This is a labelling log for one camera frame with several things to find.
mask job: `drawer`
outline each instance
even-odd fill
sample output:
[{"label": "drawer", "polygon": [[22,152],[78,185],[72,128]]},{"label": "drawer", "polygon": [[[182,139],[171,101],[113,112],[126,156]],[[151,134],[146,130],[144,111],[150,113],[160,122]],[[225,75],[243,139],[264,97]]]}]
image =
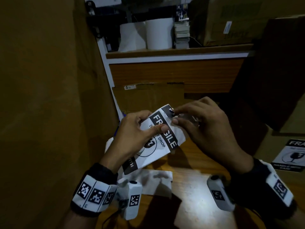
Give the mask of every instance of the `drawer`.
[{"label": "drawer", "polygon": [[110,64],[115,86],[184,82],[186,93],[229,92],[244,58]]}]

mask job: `white sensor device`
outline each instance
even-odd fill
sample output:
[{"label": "white sensor device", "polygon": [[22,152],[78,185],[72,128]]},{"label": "white sensor device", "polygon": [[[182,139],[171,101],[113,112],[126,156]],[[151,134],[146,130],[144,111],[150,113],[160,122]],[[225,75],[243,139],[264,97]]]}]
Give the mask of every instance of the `white sensor device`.
[{"label": "white sensor device", "polygon": [[121,212],[121,216],[125,220],[134,219],[138,215],[142,189],[142,184],[136,181],[129,181],[123,188],[118,188],[120,200],[126,203]]},{"label": "white sensor device", "polygon": [[219,209],[224,211],[234,211],[235,204],[230,200],[227,195],[223,182],[222,176],[211,175],[207,180],[208,188],[213,196],[213,199]]}]

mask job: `paper roll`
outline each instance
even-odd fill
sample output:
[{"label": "paper roll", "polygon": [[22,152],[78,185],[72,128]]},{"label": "paper roll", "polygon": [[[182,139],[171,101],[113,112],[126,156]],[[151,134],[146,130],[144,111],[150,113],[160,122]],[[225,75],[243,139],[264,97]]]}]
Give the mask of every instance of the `paper roll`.
[{"label": "paper roll", "polygon": [[145,22],[120,25],[121,42],[119,52],[134,51],[146,48]]},{"label": "paper roll", "polygon": [[147,48],[162,50],[172,48],[173,18],[153,19],[145,22]]}]

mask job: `hand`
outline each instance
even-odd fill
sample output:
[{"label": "hand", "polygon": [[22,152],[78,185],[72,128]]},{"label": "hand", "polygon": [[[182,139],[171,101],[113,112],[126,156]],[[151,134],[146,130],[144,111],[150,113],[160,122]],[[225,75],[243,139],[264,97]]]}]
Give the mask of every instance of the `hand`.
[{"label": "hand", "polygon": [[151,114],[148,110],[127,114],[122,119],[116,136],[100,164],[117,173],[121,165],[139,152],[149,139],[169,130],[167,125],[155,125],[142,131],[139,122]]},{"label": "hand", "polygon": [[199,119],[199,127],[182,118],[174,118],[172,123],[183,127],[210,158],[237,173],[246,173],[253,168],[253,158],[238,146],[227,115],[209,97],[182,105],[174,109],[174,113],[188,113]]}]

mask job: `stack of papers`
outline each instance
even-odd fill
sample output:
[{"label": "stack of papers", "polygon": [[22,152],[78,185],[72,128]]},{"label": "stack of papers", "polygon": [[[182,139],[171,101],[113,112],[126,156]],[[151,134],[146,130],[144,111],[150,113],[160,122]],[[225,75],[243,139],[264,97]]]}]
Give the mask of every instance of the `stack of papers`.
[{"label": "stack of papers", "polygon": [[176,49],[188,49],[190,41],[189,21],[174,23],[176,36]]}]

